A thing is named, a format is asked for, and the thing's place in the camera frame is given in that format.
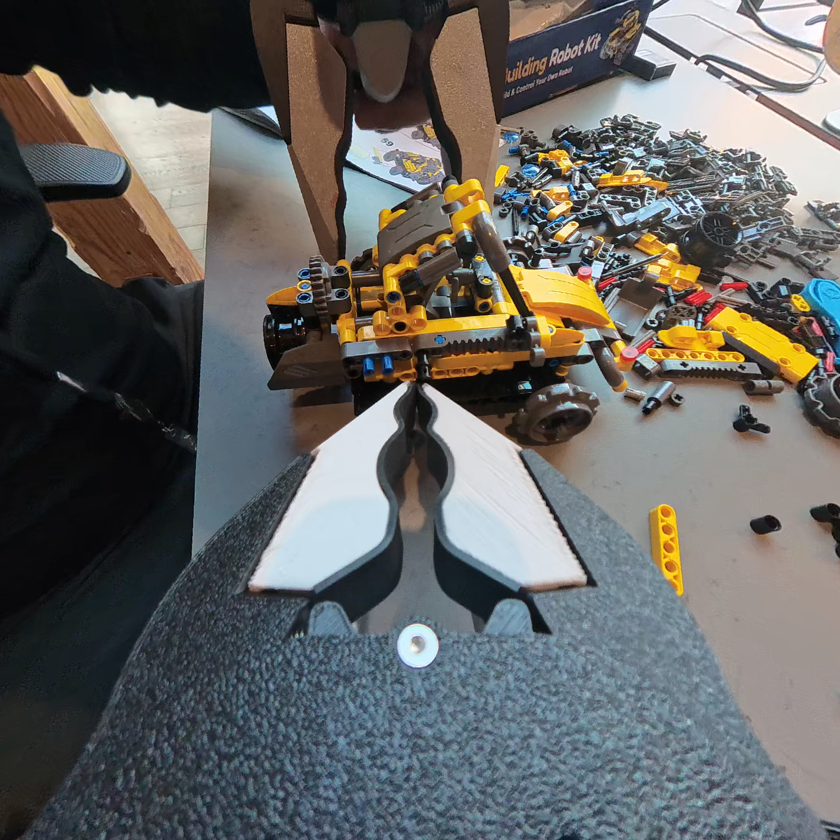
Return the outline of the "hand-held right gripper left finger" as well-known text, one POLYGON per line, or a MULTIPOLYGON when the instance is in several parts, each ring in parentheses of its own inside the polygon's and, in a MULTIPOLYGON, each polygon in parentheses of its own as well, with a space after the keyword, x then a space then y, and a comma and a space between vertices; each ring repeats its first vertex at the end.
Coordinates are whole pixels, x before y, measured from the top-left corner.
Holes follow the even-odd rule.
POLYGON ((360 617, 393 592, 403 566, 395 488, 416 398, 414 384, 399 385, 312 451, 249 593, 336 602, 360 617))

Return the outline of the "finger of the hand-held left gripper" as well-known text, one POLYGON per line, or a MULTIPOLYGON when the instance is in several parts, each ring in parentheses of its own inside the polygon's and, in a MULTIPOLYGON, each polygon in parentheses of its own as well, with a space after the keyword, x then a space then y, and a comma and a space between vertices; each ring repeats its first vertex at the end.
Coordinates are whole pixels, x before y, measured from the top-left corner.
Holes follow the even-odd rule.
POLYGON ((509 44, 508 1, 448 2, 427 59, 427 105, 444 170, 493 187, 509 44))
POLYGON ((352 133, 351 79, 311 2, 252 1, 250 15, 319 253, 336 263, 346 246, 343 163, 352 133))

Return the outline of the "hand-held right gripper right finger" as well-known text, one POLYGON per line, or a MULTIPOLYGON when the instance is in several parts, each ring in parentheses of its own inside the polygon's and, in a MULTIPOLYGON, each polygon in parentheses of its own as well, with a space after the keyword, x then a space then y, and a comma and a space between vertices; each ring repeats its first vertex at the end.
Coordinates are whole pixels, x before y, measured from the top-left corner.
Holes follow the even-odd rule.
POLYGON ((434 571, 443 592, 497 634, 549 634, 534 597, 587 586, 573 544, 521 446, 422 385, 418 418, 434 504, 434 571))

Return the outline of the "yellow toy brick vehicle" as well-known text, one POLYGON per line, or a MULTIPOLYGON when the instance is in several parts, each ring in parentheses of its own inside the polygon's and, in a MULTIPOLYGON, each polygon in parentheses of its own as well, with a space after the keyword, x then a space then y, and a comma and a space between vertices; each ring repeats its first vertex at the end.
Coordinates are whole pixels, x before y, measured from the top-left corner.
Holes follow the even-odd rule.
POLYGON ((504 238, 477 181, 432 184, 382 210, 374 246, 345 259, 351 312, 316 327, 268 310, 268 387, 346 385, 361 413, 398 385, 430 384, 462 406, 514 412, 522 437, 563 442, 600 405, 573 368, 594 363, 627 393, 623 340, 595 285, 605 254, 575 230, 547 246, 537 229, 504 238))

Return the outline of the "person's left forearm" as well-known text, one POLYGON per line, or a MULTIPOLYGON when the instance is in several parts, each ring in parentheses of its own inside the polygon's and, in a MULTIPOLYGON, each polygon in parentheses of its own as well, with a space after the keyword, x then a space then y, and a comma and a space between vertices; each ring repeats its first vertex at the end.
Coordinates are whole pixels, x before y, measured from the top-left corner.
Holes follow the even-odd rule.
POLYGON ((270 101, 249 1, 2 1, 1 71, 199 112, 270 101))

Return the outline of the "person's left hand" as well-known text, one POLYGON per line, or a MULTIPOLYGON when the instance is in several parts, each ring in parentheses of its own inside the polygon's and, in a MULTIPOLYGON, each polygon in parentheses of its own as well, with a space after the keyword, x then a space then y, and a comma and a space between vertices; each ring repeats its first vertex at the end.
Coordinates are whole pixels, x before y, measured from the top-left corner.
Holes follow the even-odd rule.
POLYGON ((423 72, 406 70, 402 88, 389 102, 369 96, 361 83, 353 95, 353 118, 361 130, 395 131, 429 119, 423 72))

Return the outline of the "open instruction booklet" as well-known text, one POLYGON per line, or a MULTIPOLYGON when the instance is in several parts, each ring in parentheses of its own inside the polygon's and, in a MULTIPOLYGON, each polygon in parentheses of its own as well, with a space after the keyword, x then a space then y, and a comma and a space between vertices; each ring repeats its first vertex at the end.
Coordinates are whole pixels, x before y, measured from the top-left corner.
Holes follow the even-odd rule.
POLYGON ((345 163, 411 194, 445 178, 440 143, 430 121, 395 131, 362 130, 355 123, 345 163))

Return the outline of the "dark blue cardboard kit box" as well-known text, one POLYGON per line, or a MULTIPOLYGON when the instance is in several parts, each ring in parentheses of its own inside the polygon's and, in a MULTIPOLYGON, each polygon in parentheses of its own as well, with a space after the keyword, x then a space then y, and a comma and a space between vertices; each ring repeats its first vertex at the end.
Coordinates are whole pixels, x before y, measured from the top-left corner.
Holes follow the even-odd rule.
POLYGON ((639 45, 652 1, 511 3, 502 116, 618 72, 639 45))

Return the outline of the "yellow short five-hole beam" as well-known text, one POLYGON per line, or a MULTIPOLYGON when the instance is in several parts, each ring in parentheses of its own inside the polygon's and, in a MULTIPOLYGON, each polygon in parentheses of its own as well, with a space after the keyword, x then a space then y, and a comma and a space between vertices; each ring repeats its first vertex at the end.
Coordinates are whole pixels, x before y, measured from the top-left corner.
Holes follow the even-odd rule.
POLYGON ((650 549, 654 562, 678 596, 685 592, 675 510, 667 504, 654 507, 648 516, 650 549))

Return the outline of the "brown wooden beam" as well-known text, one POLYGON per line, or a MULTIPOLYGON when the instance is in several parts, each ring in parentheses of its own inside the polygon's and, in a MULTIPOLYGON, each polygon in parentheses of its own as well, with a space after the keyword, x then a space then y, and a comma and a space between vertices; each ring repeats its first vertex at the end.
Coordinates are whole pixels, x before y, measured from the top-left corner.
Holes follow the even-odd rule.
MULTIPOLYGON (((123 151, 87 98, 72 95, 43 68, 22 77, 1 76, 1 104, 17 141, 67 142, 123 151)), ((181 285, 202 280, 203 269, 163 207, 130 167, 125 196, 52 204, 49 212, 70 247, 114 287, 135 277, 160 277, 181 285)))

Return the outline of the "pile of dark brick pieces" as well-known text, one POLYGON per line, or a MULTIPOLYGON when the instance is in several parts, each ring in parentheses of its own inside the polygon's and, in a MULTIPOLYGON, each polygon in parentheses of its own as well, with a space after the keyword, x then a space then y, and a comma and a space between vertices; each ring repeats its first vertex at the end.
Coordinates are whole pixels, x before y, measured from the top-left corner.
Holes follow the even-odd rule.
POLYGON ((812 225, 798 224, 795 185, 760 152, 714 148, 691 130, 663 136, 629 113, 593 129, 561 124, 546 140, 514 130, 518 146, 501 145, 511 168, 497 174, 497 214, 512 238, 537 229, 547 246, 575 230, 579 242, 605 242, 595 285, 626 345, 620 367, 743 377, 770 392, 838 372, 838 331, 802 297, 813 278, 838 281, 838 202, 807 202, 812 225), (532 182, 525 164, 541 167, 532 182), (679 237, 711 212, 741 225, 734 258, 684 264, 679 237))

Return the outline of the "person's black jacket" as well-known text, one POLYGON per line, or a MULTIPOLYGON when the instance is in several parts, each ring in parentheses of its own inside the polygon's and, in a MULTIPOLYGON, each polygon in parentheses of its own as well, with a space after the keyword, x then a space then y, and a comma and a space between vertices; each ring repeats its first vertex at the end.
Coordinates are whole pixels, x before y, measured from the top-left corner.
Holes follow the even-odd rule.
POLYGON ((1 819, 75 764, 190 559, 203 283, 111 287, 67 255, 2 119, 1 819))

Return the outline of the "black connector cluster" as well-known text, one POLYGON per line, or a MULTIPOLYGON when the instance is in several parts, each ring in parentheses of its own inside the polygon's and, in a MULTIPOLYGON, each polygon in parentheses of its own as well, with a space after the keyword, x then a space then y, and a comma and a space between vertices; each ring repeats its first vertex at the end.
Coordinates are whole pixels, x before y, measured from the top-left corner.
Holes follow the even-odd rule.
POLYGON ((827 502, 822 505, 814 506, 810 510, 811 517, 821 524, 825 524, 829 526, 831 534, 834 540, 834 550, 837 558, 840 555, 840 544, 839 544, 839 505, 833 502, 827 502))

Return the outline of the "dark grey sprocket wheel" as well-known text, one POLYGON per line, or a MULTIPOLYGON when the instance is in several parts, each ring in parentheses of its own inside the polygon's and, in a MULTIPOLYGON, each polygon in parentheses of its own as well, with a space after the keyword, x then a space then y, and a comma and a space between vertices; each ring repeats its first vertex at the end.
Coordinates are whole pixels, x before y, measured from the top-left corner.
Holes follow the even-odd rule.
POLYGON ((839 373, 813 373, 796 390, 808 422, 825 435, 839 439, 839 373))

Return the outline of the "blue brick separator tool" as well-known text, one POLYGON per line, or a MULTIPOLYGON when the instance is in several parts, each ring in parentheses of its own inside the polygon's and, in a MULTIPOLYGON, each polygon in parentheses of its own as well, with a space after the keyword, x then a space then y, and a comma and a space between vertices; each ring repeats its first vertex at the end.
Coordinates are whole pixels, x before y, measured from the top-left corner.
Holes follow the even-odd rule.
POLYGON ((839 284, 837 280, 813 278, 801 296, 812 311, 828 319, 839 331, 839 284))

